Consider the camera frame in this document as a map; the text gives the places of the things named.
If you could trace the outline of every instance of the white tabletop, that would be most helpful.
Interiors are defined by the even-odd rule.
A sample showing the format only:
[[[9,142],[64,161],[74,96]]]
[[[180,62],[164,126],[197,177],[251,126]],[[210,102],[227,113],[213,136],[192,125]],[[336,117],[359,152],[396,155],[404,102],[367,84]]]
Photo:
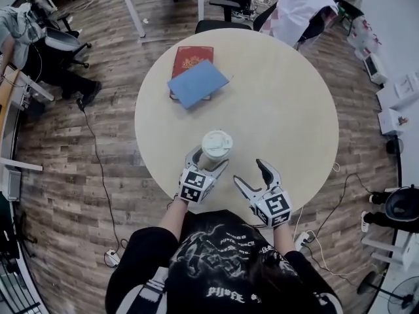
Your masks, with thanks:
[[[190,110],[169,98],[178,46],[214,47],[214,65],[229,83]],[[338,148],[335,104],[320,74],[296,50],[244,29],[217,29],[184,39],[147,73],[135,116],[139,151],[150,174],[169,195],[178,191],[186,154],[203,136],[222,129],[233,138],[230,164],[195,213],[229,209],[260,224],[232,176],[264,187],[255,162],[271,163],[282,177],[296,211],[319,191]]]

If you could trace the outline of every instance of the electrical outlet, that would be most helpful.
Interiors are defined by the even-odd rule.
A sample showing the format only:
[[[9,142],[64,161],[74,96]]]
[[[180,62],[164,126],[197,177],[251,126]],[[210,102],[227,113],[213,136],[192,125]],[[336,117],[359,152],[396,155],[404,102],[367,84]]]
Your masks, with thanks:
[[[310,238],[310,235],[308,235],[308,232],[302,232],[297,240],[294,242],[295,250],[300,251],[302,248],[302,244]]]

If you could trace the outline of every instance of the red book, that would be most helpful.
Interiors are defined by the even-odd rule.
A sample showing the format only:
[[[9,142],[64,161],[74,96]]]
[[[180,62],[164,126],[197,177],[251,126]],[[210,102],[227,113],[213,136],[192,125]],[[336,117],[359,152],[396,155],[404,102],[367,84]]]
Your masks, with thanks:
[[[173,64],[172,79],[201,61],[214,61],[214,48],[212,46],[180,46],[177,48],[175,63]],[[170,91],[170,97],[177,100],[176,95]]]

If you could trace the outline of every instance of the wooden floor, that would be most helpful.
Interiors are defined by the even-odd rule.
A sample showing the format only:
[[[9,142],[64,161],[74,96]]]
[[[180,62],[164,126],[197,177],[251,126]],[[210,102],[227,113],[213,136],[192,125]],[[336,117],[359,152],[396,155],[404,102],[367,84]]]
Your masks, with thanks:
[[[223,11],[206,1],[206,18],[222,19]],[[87,2],[63,3],[61,9],[74,10]],[[97,137],[120,239],[128,239],[138,228],[155,225],[169,202],[141,160],[134,107],[152,64],[171,45],[194,33],[198,13],[196,0],[176,4],[172,0],[134,0],[134,4],[141,12],[140,19],[149,20],[143,25],[147,36],[142,45],[123,0],[94,0],[87,9],[73,14],[71,24],[82,29],[83,40],[93,44],[88,52],[90,68],[77,71],[103,83],[86,113]],[[355,58],[344,30],[336,26],[326,31],[305,56],[330,89],[340,128],[336,161],[341,170],[331,171],[323,188],[304,208],[299,225],[300,230],[317,230],[338,203],[349,173],[358,173],[368,189],[381,190],[396,185],[396,170],[380,134],[377,87]],[[113,270],[103,263],[103,254],[115,248],[116,242],[94,140],[75,102],[58,96],[39,120],[25,122],[17,159],[44,166],[42,173],[23,172],[22,209],[27,213],[27,233],[38,239],[38,244],[29,246],[36,254],[28,259],[29,265],[50,312],[104,313],[103,299]],[[332,271],[350,273],[364,267],[347,275],[355,286],[374,269],[371,252],[360,243],[359,216],[362,210],[372,208],[367,196],[356,177],[351,177],[342,205],[319,235]],[[297,218],[295,213],[292,224]],[[370,229],[374,238],[391,241],[391,230]],[[320,261],[318,244],[313,242],[310,247]],[[309,257],[307,249],[303,253]],[[320,273],[340,296],[345,313],[365,310],[372,294],[360,297],[347,281],[323,270]]]

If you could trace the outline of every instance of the blue notebook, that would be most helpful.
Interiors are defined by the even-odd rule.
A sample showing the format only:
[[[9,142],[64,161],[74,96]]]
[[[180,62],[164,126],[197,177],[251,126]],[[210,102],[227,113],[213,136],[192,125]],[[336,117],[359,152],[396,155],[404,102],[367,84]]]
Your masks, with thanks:
[[[228,80],[209,60],[201,61],[168,81],[170,90],[185,109],[220,89]]]

